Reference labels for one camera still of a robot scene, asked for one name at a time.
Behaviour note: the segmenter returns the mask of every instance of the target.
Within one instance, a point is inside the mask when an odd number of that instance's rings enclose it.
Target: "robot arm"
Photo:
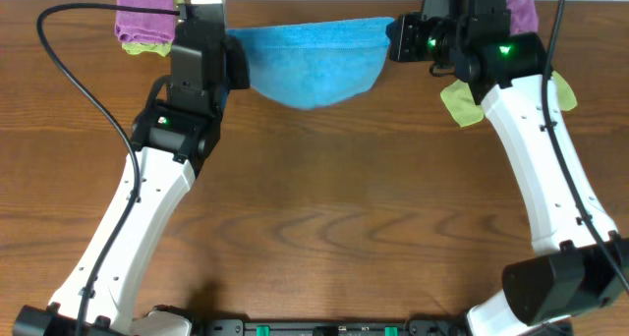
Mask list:
[[[86,252],[46,311],[24,307],[14,335],[66,335],[74,329],[81,298],[89,293],[86,322],[98,335],[189,335],[185,317],[155,311],[132,322],[136,296],[164,227],[220,138],[231,89],[249,87],[239,41],[226,35],[223,0],[179,5],[171,75],[158,79],[134,122],[131,144],[140,163],[140,195],[105,257],[93,290],[84,285],[125,209],[134,181],[128,157],[116,194]],[[166,86],[166,101],[156,97]]]
[[[541,82],[542,76],[534,75],[513,80],[512,86],[505,89],[497,85],[481,103],[500,136],[515,173],[529,213],[533,249],[538,256],[561,252],[562,244],[568,241],[575,248],[595,243],[585,225],[577,220],[579,212],[561,174],[548,135],[543,131]],[[557,123],[555,132],[570,172],[580,195],[588,198],[586,204],[593,215],[595,227],[601,236],[609,240],[613,236],[609,233],[616,232],[616,226],[596,200],[579,162],[561,118],[554,81],[549,82],[548,94],[552,119]],[[571,310],[566,311],[565,316],[556,312],[556,317],[549,321],[569,316]],[[473,335],[522,335],[537,327],[518,319],[503,291],[472,308],[467,314],[467,321]]]
[[[181,198],[190,190],[195,173],[189,161],[179,163],[173,154],[145,147],[137,152],[143,183],[140,199],[105,258],[91,292],[86,322],[107,317],[109,327],[131,332],[138,289],[164,227]],[[118,190],[83,257],[49,305],[61,315],[76,317],[87,276],[129,199],[133,167],[129,158]]]

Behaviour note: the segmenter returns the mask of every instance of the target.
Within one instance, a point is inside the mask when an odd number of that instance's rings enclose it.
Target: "green connector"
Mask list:
[[[256,329],[256,336],[269,336],[271,329],[268,326],[258,326]]]
[[[384,336],[397,336],[397,327],[385,327]]]

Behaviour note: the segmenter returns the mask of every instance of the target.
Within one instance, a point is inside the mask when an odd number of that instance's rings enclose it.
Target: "black bracket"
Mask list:
[[[74,334],[77,321],[59,314],[59,305],[41,310],[23,306],[13,324],[13,336],[67,336]],[[85,325],[86,336],[124,336],[109,328],[109,319],[99,316],[92,325]]]
[[[224,4],[179,5],[171,74],[155,81],[134,122],[135,151],[145,146],[190,161],[198,175],[220,140],[220,124],[231,89],[250,86],[245,50],[225,32]],[[166,87],[166,100],[157,95]]]
[[[551,121],[550,122],[550,126],[551,127],[557,126],[557,122],[556,121]],[[546,126],[546,125],[540,125],[540,131],[542,131],[542,132],[546,131],[547,128],[548,128],[548,126]]]
[[[534,34],[509,36],[506,0],[424,0],[420,12],[387,27],[389,59],[432,61],[434,77],[456,76],[470,85],[477,104],[495,85],[541,74],[545,51]],[[452,66],[454,72],[439,72]]]
[[[605,245],[627,273],[629,239],[613,233]],[[576,249],[570,241],[561,252],[506,266],[502,287],[511,310],[527,325],[608,307],[623,291],[598,246]]]

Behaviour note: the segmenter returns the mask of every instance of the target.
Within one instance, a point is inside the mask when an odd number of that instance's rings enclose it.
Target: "wooden table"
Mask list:
[[[35,19],[69,0],[0,0],[0,334],[45,307],[86,248],[125,149],[44,54]],[[417,10],[416,1],[228,1],[231,27]],[[554,3],[539,3],[548,36]],[[607,212],[629,234],[629,5],[568,3],[555,57],[579,106],[566,114]],[[128,56],[111,12],[54,16],[59,56],[128,129],[169,60]],[[223,138],[171,218],[138,298],[251,318],[457,314],[533,256],[527,213],[487,121],[460,129],[439,98],[452,79],[387,63],[373,89],[302,112],[254,90],[229,98]],[[629,303],[574,320],[624,334]]]

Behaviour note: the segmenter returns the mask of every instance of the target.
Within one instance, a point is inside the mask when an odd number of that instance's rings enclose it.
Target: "wire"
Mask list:
[[[557,161],[559,162],[559,166],[561,167],[561,172],[566,180],[566,184],[568,185],[568,189],[570,190],[570,194],[574,198],[574,201],[577,205],[577,209],[579,210],[579,214],[581,215],[581,220],[586,225],[590,234],[594,238],[595,242],[599,246],[602,251],[603,256],[609,263],[609,266],[613,270],[613,272],[618,276],[620,283],[625,289],[625,292],[629,294],[629,282],[627,282],[627,278],[625,277],[622,269],[618,266],[616,261],[614,260],[611,252],[607,249],[604,244],[603,239],[600,237],[599,232],[592,223],[592,216],[588,213],[581,197],[579,196],[579,191],[577,190],[577,186],[570,175],[570,170],[568,169],[568,165],[566,164],[566,160],[561,153],[561,147],[559,146],[559,141],[557,140],[557,135],[554,132],[554,123],[550,118],[550,110],[548,108],[548,80],[550,80],[550,62],[552,61],[552,54],[554,52],[554,47],[557,42],[557,37],[559,34],[559,27],[561,25],[561,18],[563,17],[563,9],[566,0],[559,0],[559,4],[557,6],[557,14],[554,20],[554,26],[552,28],[552,34],[550,36],[550,42],[548,44],[548,51],[546,55],[545,65],[543,67],[543,75],[542,75],[542,109],[543,109],[543,118],[545,121],[545,129],[548,131],[548,136],[550,137],[550,141],[552,143],[552,148],[554,149],[554,153],[557,157]]]
[[[61,70],[61,72],[70,80],[72,84],[74,84],[86,97],[87,99],[100,111],[107,121],[111,123],[111,126],[114,127],[120,138],[123,140],[127,151],[129,152],[129,157],[131,158],[132,166],[134,169],[134,185],[131,190],[131,194],[129,195],[129,201],[127,202],[127,206],[125,206],[125,210],[123,211],[118,223],[114,227],[111,232],[111,235],[105,242],[98,258],[94,262],[94,266],[87,277],[86,286],[83,289],[83,294],[81,295],[81,304],[79,305],[79,312],[77,315],[77,328],[75,329],[75,335],[81,336],[84,331],[84,323],[86,322],[86,314],[87,314],[87,304],[89,303],[89,297],[91,295],[93,284],[98,275],[98,271],[100,270],[100,266],[102,265],[105,257],[107,257],[107,253],[111,249],[116,237],[122,230],[123,225],[127,221],[127,217],[129,217],[129,213],[133,208],[136,200],[138,199],[138,195],[140,192],[140,165],[138,164],[138,158],[136,157],[136,153],[134,152],[131,142],[125,133],[125,130],[118,124],[116,119],[111,115],[111,113],[96,99],[96,97],[87,90],[87,88],[81,84],[81,82],[68,70],[68,68],[61,62],[59,57],[55,54],[48,43],[48,39],[46,38],[43,32],[43,21],[46,17],[61,11],[73,10],[73,9],[102,9],[102,10],[113,10],[113,11],[125,11],[125,12],[137,12],[137,13],[149,13],[149,14],[164,14],[164,15],[179,15],[178,11],[167,11],[160,9],[150,9],[150,8],[136,8],[136,7],[126,7],[126,6],[117,6],[117,5],[109,5],[102,3],[70,3],[59,6],[54,6],[48,8],[47,10],[41,12],[39,18],[37,18],[37,34],[39,35],[39,40],[41,41],[41,45],[44,50],[52,59],[52,62]]]

